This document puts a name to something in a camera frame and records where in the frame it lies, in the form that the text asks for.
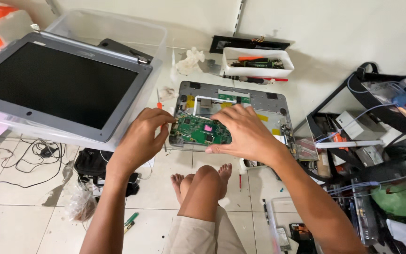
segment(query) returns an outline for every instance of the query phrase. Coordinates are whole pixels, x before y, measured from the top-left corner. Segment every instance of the bare foot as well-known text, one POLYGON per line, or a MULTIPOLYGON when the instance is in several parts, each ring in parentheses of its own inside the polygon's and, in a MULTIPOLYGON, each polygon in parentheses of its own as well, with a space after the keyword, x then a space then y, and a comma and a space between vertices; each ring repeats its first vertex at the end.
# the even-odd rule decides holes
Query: bare foot
POLYGON ((181 205, 181 190, 180 190, 180 186, 181 186, 181 182, 183 181, 184 176, 180 175, 180 174, 174 174, 170 176, 170 180, 172 181, 172 186, 173 189, 175 190, 176 193, 176 199, 178 200, 178 202, 181 205))
POLYGON ((223 199, 226 194, 226 190, 228 188, 228 179, 230 179, 231 176, 231 169, 233 166, 231 163, 223 164, 222 167, 217 171, 219 173, 220 179, 222 180, 222 188, 220 190, 220 197, 219 199, 223 199))

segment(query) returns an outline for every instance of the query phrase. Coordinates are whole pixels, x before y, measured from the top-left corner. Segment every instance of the hand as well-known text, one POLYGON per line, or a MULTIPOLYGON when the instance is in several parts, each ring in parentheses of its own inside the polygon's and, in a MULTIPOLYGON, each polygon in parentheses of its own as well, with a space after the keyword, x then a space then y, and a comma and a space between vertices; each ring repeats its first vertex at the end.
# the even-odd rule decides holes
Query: hand
POLYGON ((167 123, 175 121, 162 109, 147 107, 142 110, 120 140, 107 164, 106 174, 127 181, 134 170, 161 150, 169 135, 167 123), (155 130, 160 126, 161 132, 155 138, 155 130))
POLYGON ((211 116, 231 133, 231 144, 210 145, 206 153, 224 153, 271 165, 277 156, 290 155, 287 147, 264 126, 252 107, 236 104, 211 116))

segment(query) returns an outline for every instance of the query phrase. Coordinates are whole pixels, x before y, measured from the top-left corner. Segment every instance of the motherboard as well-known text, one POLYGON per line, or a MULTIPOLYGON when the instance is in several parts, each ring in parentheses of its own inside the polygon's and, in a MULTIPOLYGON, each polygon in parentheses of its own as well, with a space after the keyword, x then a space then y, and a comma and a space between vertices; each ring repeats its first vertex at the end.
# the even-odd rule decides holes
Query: motherboard
POLYGON ((209 118, 179 114, 172 125, 169 139, 171 143, 197 143, 201 145, 229 144, 231 134, 219 121, 209 118))

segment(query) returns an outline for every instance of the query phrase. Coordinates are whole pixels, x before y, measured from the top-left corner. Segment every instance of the yellow tape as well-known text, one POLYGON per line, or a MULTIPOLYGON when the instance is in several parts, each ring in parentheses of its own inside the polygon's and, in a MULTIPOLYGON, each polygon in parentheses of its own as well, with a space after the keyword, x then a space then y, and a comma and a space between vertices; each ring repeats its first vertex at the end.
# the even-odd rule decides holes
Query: yellow tape
POLYGON ((259 119, 261 121, 265 121, 265 122, 269 121, 269 117, 266 117, 266 116, 263 116, 263 115, 260 115, 260 114, 256 114, 256 115, 259 117, 259 119))
POLYGON ((272 135, 278 135, 281 136, 281 131, 278 129, 272 129, 272 135))
POLYGON ((233 106, 233 103, 231 103, 231 102, 222 102, 222 104, 220 105, 221 108, 231 107, 231 106, 233 106))
POLYGON ((194 104, 195 104, 195 97, 192 96, 192 95, 188 95, 187 96, 187 102, 186 102, 187 108, 194 107, 194 104))

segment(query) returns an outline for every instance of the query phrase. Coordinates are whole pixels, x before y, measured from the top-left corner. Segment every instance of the black screen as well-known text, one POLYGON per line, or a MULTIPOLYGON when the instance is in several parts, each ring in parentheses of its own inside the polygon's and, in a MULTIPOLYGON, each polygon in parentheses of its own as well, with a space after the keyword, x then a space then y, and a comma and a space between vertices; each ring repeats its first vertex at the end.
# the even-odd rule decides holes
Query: black screen
POLYGON ((0 99, 101 130, 137 74, 27 43, 0 64, 0 99))

